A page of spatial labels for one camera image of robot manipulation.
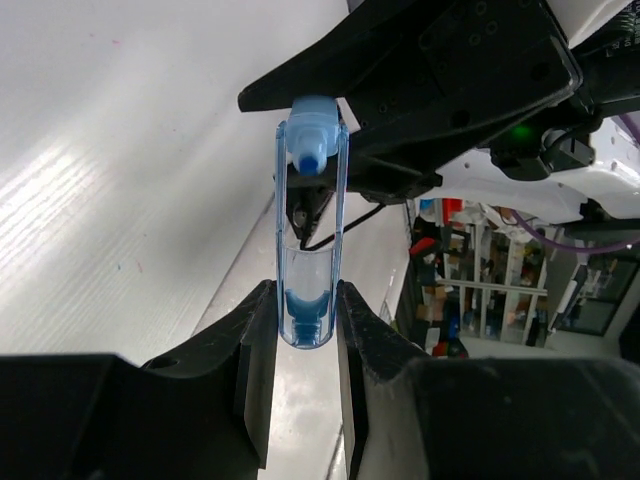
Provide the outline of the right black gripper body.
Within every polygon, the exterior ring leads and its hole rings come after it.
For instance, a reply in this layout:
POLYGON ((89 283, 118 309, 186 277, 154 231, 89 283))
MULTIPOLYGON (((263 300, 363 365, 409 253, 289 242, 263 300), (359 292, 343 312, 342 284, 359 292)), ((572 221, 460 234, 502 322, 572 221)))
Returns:
POLYGON ((442 165, 568 99, 582 73, 544 1, 413 1, 346 94, 358 157, 442 165))

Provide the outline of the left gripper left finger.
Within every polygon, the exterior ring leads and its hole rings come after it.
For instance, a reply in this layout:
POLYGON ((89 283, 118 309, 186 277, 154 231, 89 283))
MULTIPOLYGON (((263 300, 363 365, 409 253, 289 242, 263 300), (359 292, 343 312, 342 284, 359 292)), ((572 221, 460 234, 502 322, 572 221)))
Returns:
POLYGON ((135 366, 115 354, 1 360, 5 479, 254 479, 266 465, 276 285, 135 366))

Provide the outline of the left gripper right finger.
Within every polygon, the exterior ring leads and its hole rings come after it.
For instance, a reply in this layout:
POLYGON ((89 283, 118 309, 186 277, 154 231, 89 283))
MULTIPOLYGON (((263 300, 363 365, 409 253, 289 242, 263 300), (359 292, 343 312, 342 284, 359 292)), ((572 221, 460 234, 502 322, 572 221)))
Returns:
POLYGON ((351 479, 635 479, 639 369, 621 359, 434 359, 356 287, 336 296, 351 479))

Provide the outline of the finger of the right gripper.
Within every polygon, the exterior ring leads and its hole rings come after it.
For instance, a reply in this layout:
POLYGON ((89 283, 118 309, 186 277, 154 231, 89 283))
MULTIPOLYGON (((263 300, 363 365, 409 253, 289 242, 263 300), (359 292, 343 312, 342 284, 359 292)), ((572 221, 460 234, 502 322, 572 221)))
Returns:
POLYGON ((428 1, 364 1, 326 36, 246 86, 242 112, 287 108, 303 96, 347 97, 419 25, 428 1))
MULTIPOLYGON (((329 157, 325 169, 317 175, 303 175, 290 165, 287 170, 287 187, 325 188, 334 191, 337 174, 337 155, 329 157)), ((373 157, 349 157, 346 189, 350 193, 360 194, 371 203, 400 203, 415 199, 442 185, 443 177, 435 171, 424 174, 419 170, 373 157)))

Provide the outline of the blue correction tape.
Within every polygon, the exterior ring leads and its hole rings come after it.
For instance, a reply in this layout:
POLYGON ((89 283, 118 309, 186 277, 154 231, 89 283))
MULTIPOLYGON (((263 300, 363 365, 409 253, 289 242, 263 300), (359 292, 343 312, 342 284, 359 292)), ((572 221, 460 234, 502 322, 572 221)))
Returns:
POLYGON ((296 99, 275 136, 278 328, 289 345, 316 349, 332 337, 344 235, 349 132, 336 101, 296 99), (334 236, 308 245, 335 198, 334 236))

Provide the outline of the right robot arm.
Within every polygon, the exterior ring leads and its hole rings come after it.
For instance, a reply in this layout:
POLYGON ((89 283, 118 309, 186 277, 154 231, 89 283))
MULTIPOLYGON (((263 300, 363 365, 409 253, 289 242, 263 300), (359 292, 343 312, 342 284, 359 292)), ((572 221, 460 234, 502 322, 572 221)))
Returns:
POLYGON ((635 1, 365 1, 245 87, 244 112, 342 98, 358 121, 347 188, 392 205, 442 187, 475 148, 518 191, 577 180, 593 133, 639 107, 635 1))

